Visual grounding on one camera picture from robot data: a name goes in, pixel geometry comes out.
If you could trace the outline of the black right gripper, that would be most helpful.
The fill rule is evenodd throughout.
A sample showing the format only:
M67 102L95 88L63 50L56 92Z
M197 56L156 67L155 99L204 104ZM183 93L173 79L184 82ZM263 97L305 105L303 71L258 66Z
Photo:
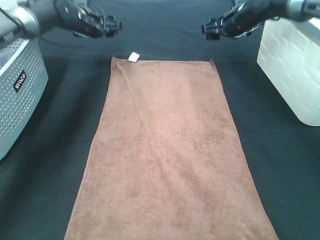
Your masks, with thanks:
M253 31L244 18L243 6L232 6L219 18L212 18L201 26L207 40L217 41L221 37L238 39L249 36Z

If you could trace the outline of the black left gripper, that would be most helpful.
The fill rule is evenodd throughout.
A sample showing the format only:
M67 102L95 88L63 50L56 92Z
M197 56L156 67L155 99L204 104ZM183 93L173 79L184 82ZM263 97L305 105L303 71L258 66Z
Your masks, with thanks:
M94 11L80 8L76 25L72 29L74 35L84 38L112 38L123 29L123 23L113 15L106 16Z

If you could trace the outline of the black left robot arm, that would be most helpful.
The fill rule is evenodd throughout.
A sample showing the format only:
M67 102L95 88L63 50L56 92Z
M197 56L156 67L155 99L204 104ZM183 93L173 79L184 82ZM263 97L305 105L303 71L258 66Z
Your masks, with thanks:
M12 8L0 8L0 43L33 39L55 28L88 38L111 38L123 24L113 15L98 12L91 0L18 0Z

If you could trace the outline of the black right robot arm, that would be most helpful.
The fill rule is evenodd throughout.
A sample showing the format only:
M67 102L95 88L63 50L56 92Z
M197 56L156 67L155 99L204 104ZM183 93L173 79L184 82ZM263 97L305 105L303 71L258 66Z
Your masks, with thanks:
M208 41L238 39L250 36L268 20L305 22L319 17L318 0L234 0L223 16L204 23L201 31Z

